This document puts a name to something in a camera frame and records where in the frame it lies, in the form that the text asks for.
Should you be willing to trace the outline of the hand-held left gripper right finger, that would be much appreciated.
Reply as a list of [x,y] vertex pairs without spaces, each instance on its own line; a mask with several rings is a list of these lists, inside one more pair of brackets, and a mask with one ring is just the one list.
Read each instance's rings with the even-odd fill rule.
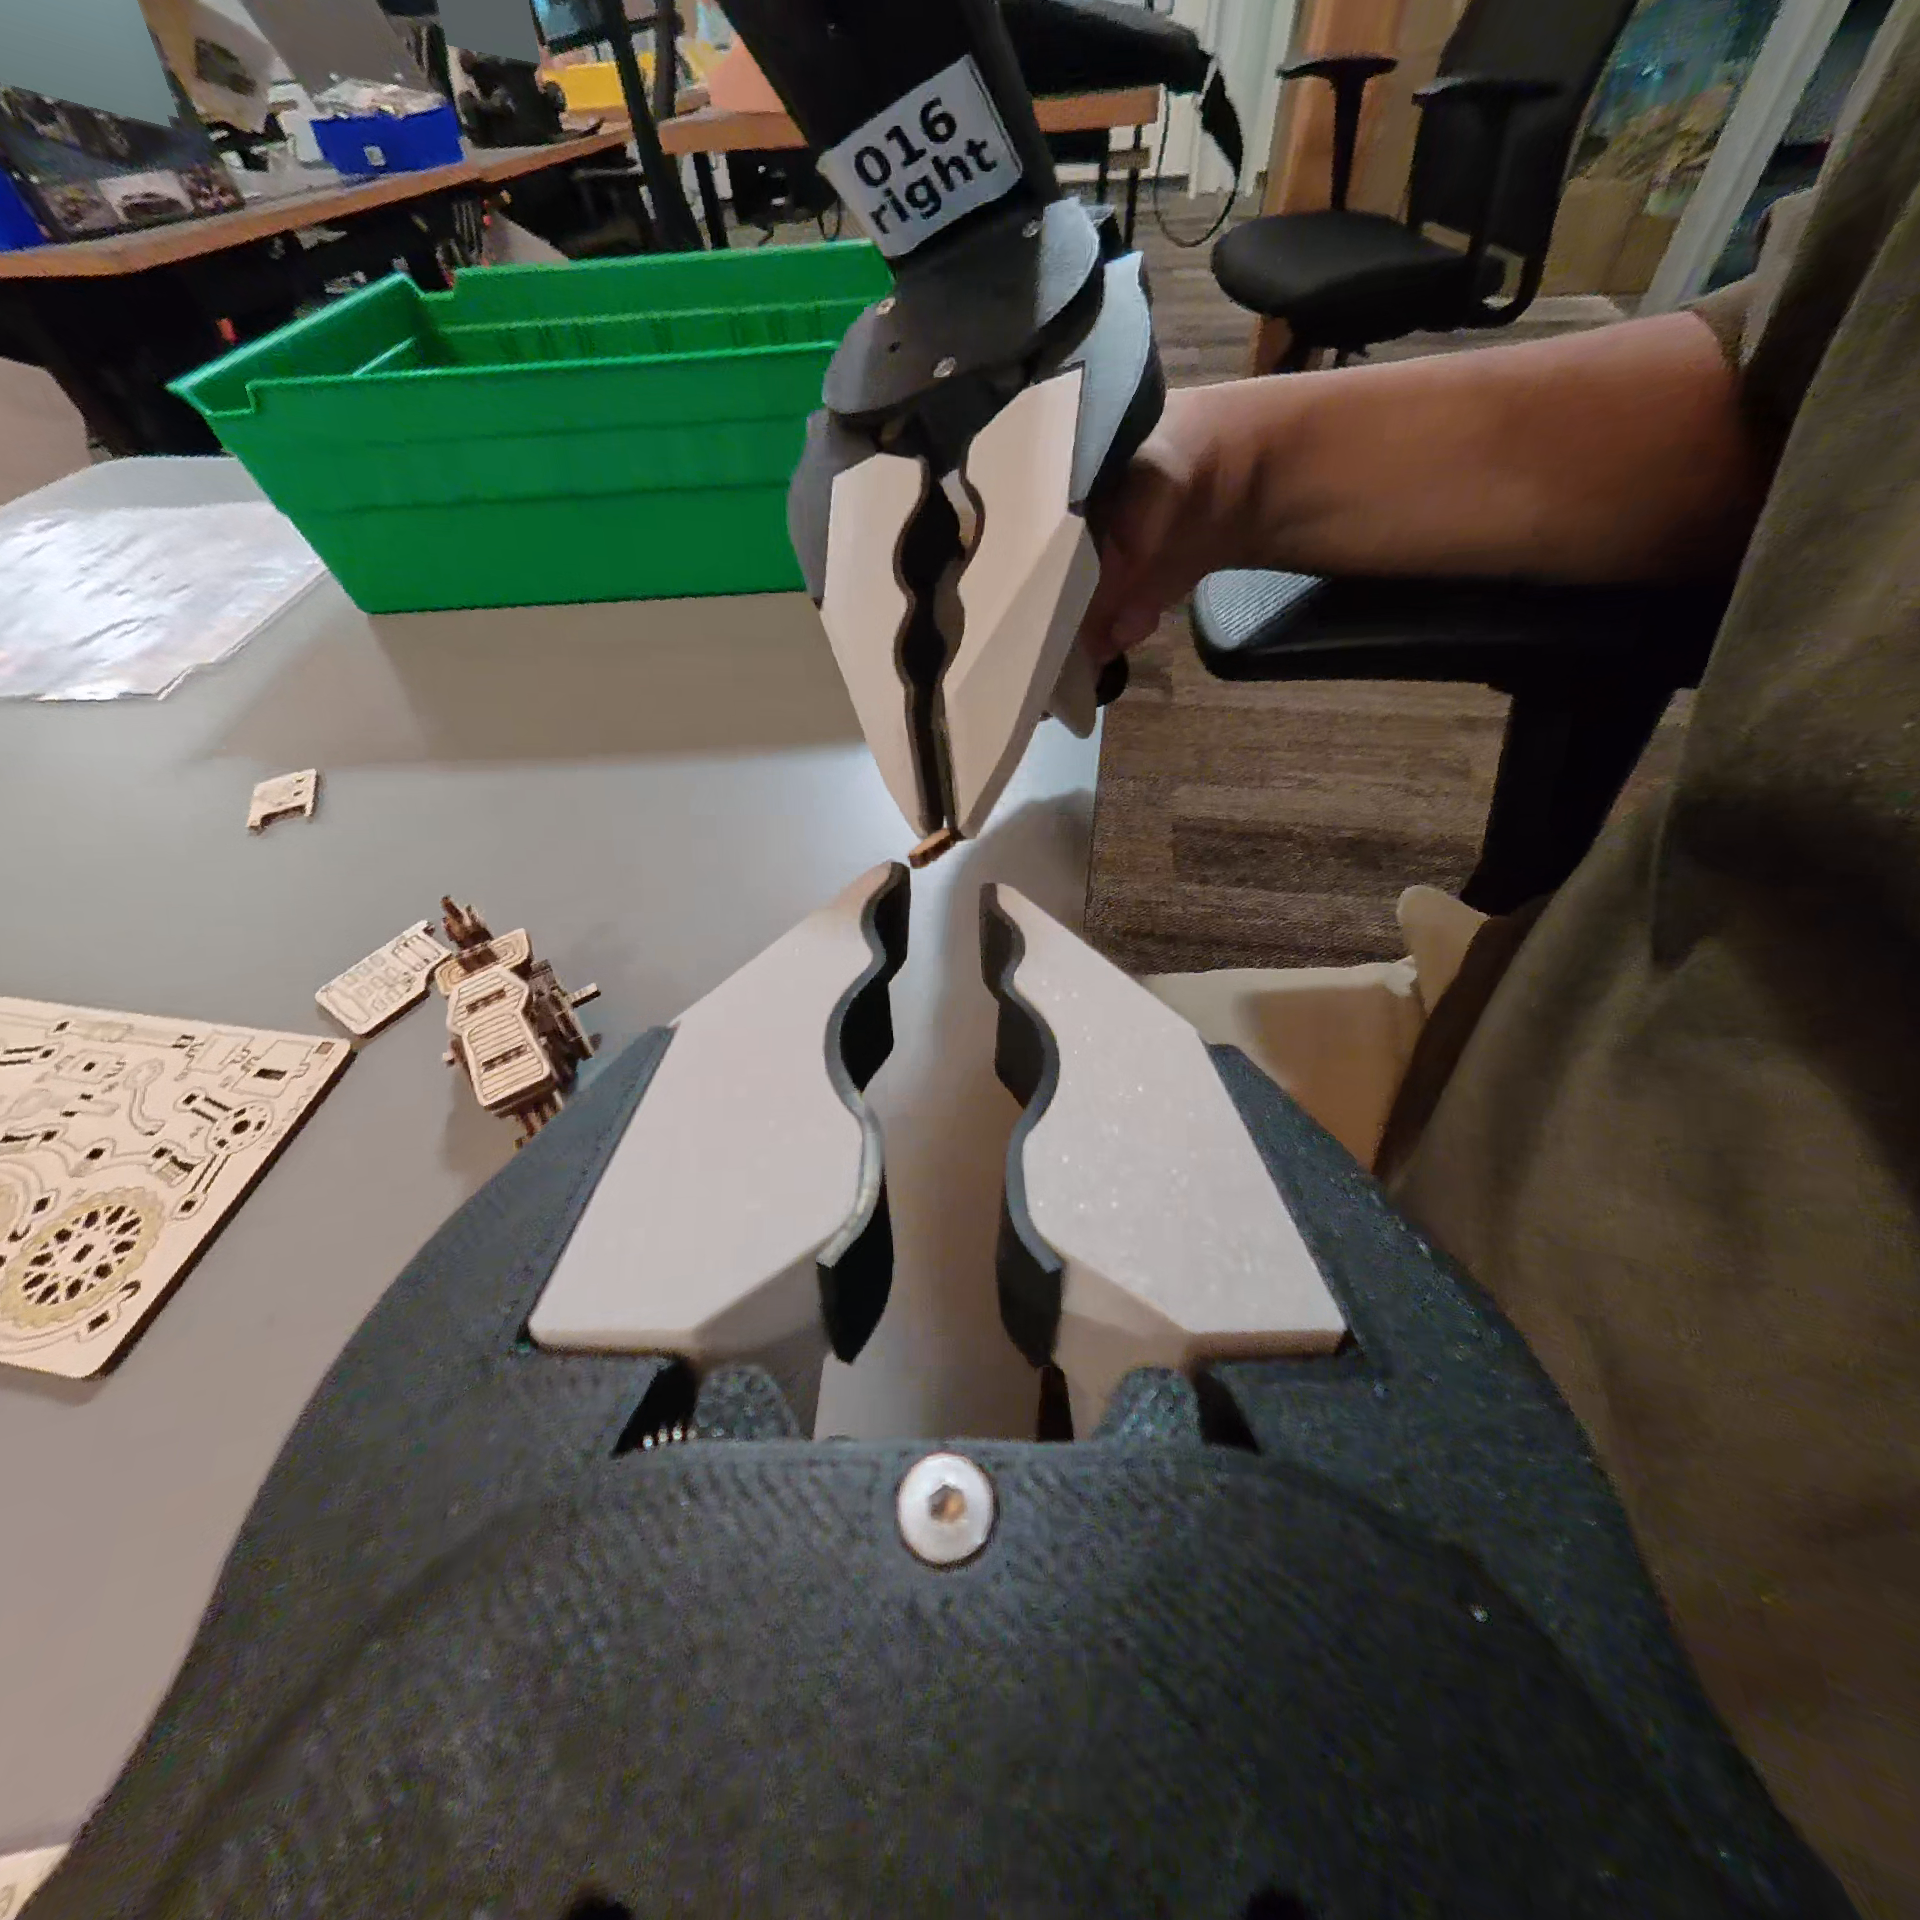
[[1198,1031],[1005,882],[978,941],[1019,1109],[1000,1317],[1066,1409],[1146,1367],[1333,1355],[1349,1321]]

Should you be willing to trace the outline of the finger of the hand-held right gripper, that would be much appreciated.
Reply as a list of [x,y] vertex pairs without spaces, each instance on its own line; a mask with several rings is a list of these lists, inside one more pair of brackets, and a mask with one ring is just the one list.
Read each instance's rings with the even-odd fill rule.
[[945,671],[957,834],[981,834],[1042,719],[1075,737],[1098,722],[1098,675],[1077,640],[1098,588],[1098,546],[1073,505],[1083,378],[1068,369],[1022,391],[968,450],[978,528],[957,573],[961,631]]
[[822,629],[848,688],[858,728],[890,796],[914,834],[948,829],[941,778],[930,759],[930,721],[904,648],[914,615],[930,610],[908,586],[904,546],[929,505],[929,464],[878,450],[833,480],[822,572]]

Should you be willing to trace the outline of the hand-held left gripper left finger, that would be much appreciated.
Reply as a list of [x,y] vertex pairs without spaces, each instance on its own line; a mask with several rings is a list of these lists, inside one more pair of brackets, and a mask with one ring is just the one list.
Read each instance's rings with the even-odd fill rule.
[[532,1309],[537,1347],[750,1362],[790,1404],[864,1348],[893,1277],[867,1092],[908,922],[908,866],[882,863],[673,1023]]

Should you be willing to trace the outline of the wooden mechanical model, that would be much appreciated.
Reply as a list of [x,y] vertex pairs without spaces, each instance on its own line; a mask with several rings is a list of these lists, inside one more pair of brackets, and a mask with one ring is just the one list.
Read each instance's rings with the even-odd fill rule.
[[444,1061],[465,1075],[477,1107],[512,1121],[516,1146],[528,1146],[561,1116],[596,1049],[581,1008],[601,989],[572,993],[525,928],[493,933],[469,904],[446,896],[440,906],[451,940],[433,975],[446,1002]]

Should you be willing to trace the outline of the person's right forearm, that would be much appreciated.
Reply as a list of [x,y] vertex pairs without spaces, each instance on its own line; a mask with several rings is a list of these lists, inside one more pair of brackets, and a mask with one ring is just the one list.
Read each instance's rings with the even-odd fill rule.
[[1738,563],[1777,455],[1706,321],[1265,384],[1233,564],[1627,586]]

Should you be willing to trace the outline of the grey desk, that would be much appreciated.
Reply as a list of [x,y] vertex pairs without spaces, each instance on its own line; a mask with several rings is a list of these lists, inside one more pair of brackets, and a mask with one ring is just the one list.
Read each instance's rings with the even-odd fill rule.
[[[310,821],[250,834],[254,784],[304,769]],[[1077,928],[1096,772],[1044,728],[990,834],[913,882],[870,1088],[896,1281],[822,1436],[1030,1425],[977,890]],[[801,593],[368,617],[322,580],[165,699],[4,705],[3,802],[4,995],[318,1035],[318,987],[454,896],[598,986],[594,1067],[913,844]],[[107,1377],[4,1370],[4,1853],[82,1827],[300,1410],[515,1160],[441,1055],[436,999],[374,1037]]]

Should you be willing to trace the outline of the person's right hand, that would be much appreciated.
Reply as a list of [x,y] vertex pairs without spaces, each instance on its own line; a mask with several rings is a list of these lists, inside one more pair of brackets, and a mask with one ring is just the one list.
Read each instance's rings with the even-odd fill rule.
[[1304,564],[1288,480],[1298,401],[1283,378],[1169,395],[1099,524],[1098,586],[1080,629],[1092,667],[1137,650],[1216,569]]

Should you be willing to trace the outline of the green plastic bin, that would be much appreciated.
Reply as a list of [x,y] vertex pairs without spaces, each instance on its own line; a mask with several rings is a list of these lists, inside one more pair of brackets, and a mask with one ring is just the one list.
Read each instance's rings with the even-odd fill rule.
[[869,243],[406,274],[180,375],[373,615],[805,586],[786,491]]

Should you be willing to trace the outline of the small wooden slotted piece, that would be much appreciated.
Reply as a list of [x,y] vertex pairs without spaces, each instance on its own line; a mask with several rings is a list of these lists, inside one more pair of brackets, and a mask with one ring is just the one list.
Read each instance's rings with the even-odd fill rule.
[[444,940],[420,919],[318,987],[315,1003],[352,1040],[370,1040],[427,996],[446,959]]

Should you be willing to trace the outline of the black office chair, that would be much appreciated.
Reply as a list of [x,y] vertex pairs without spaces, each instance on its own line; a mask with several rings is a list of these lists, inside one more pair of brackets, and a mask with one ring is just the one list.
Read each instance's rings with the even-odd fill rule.
[[1390,55],[1316,55],[1283,83],[1333,91],[1329,205],[1266,213],[1216,240],[1220,291],[1288,327],[1281,373],[1331,351],[1340,367],[1413,332],[1500,329],[1545,276],[1552,227],[1584,112],[1632,3],[1473,3],[1430,83],[1406,213],[1352,205],[1364,90]]
[[1465,906],[1512,914],[1593,845],[1670,698],[1697,688],[1728,580],[1505,583],[1218,569],[1190,635],[1220,682],[1461,683],[1508,699]]

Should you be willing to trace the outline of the person's olive shirt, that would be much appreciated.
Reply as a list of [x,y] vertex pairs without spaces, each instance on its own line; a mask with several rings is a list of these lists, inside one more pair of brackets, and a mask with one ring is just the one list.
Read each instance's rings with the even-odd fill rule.
[[1917,40],[1706,303],[1781,450],[1667,792],[1395,1180],[1586,1426],[1744,1753],[1915,1916]]

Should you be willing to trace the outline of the wooden gear parts sheet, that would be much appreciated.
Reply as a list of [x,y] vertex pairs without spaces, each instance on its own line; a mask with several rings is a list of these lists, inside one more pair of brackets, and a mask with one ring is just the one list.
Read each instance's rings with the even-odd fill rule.
[[348,1040],[3,996],[3,1362],[110,1371],[352,1064]]

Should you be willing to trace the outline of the small blue storage bin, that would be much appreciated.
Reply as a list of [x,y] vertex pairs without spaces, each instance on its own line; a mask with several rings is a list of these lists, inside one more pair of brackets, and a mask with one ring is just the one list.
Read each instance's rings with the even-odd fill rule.
[[342,178],[425,173],[465,165],[465,132],[452,103],[417,112],[315,115],[310,131],[325,165]]

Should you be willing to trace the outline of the wooden-edged background table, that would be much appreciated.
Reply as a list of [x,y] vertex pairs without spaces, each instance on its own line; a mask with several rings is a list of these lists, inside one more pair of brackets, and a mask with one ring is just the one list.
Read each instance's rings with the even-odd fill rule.
[[[702,107],[661,123],[662,151],[696,153],[797,151],[805,136],[785,109],[730,112]],[[282,200],[256,200],[240,210],[180,224],[114,233],[73,244],[45,244],[3,255],[4,281],[120,280],[136,272],[227,255],[282,233],[342,227],[380,209],[425,204],[435,196],[474,192],[496,200],[507,184],[532,173],[596,161],[629,147],[627,129],[577,136],[550,147],[480,151],[461,163],[419,173],[380,176],[363,184],[313,185]]]

